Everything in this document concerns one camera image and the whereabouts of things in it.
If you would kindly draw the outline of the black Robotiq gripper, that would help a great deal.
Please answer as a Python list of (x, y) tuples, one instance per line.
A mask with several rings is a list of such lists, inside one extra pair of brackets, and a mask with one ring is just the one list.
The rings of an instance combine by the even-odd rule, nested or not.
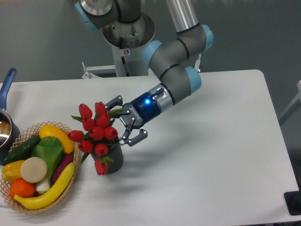
[(123, 105), (122, 111), (117, 114), (125, 126), (125, 132), (119, 138), (121, 145), (132, 147), (148, 137), (148, 132), (143, 128), (144, 124), (161, 114), (159, 104), (154, 99), (157, 95), (158, 93), (143, 93), (125, 104), (122, 96), (118, 95), (105, 104), (107, 110)]

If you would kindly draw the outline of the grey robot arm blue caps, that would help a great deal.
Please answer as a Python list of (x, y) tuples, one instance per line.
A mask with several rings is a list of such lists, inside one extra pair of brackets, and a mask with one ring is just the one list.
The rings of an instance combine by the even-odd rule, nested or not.
[(119, 142), (133, 146), (147, 137), (143, 128), (170, 107), (201, 87), (197, 67), (181, 63), (200, 55), (214, 42), (212, 31), (200, 24), (192, 2), (168, 0), (177, 39), (163, 44), (154, 40), (154, 23), (141, 10), (138, 0), (79, 0), (75, 9), (82, 23), (90, 30), (102, 30), (112, 48), (118, 77), (147, 75), (152, 71), (160, 83), (129, 103), (116, 97), (108, 109), (119, 105), (118, 117), (125, 126)]

